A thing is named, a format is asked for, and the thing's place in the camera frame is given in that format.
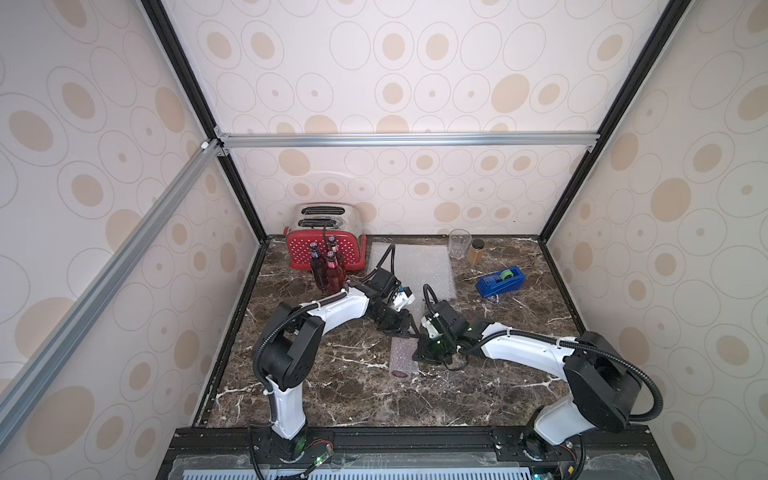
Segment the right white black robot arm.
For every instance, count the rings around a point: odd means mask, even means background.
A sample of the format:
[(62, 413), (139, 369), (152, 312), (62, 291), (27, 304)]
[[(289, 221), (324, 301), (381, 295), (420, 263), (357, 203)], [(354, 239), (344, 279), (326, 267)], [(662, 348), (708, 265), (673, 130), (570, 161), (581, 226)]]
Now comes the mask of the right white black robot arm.
[(662, 413), (663, 395), (650, 375), (596, 332), (552, 337), (502, 323), (471, 323), (430, 285), (424, 285), (423, 295), (426, 313), (416, 360), (450, 370), (467, 367), (474, 357), (502, 360), (567, 383), (568, 394), (537, 408), (520, 435), (523, 454), (533, 461), (586, 431), (620, 433)]

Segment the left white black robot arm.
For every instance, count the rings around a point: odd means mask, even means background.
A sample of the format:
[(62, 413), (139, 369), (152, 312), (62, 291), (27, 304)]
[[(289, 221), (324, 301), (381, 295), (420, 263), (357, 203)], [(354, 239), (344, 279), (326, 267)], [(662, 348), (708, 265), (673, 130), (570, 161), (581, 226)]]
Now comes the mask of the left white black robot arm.
[(395, 276), (396, 245), (387, 246), (375, 268), (359, 280), (342, 275), (335, 254), (327, 256), (328, 295), (300, 304), (282, 302), (257, 341), (252, 367), (269, 401), (269, 439), (283, 461), (299, 459), (309, 445), (302, 385), (315, 364), (325, 334), (367, 319), (393, 337), (418, 332), (408, 307), (415, 294)]

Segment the single bubble wrap sheet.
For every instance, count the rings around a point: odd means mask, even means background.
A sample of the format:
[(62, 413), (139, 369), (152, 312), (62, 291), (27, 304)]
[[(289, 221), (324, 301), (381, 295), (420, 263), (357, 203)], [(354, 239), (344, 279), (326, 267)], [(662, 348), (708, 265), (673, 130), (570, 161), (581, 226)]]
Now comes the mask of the single bubble wrap sheet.
[(410, 380), (419, 372), (413, 359), (418, 347), (418, 333), (424, 315), (424, 301), (416, 300), (407, 306), (411, 319), (405, 319), (400, 331), (391, 339), (389, 372), (396, 380)]

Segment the blue tape dispenser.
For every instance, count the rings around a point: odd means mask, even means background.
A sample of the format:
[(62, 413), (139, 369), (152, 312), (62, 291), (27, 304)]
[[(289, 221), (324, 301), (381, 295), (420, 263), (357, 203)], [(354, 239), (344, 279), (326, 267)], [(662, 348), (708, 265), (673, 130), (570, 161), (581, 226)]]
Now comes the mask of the blue tape dispenser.
[(483, 298), (489, 298), (519, 290), (526, 280), (518, 266), (508, 267), (493, 274), (482, 276), (476, 283), (476, 289)]

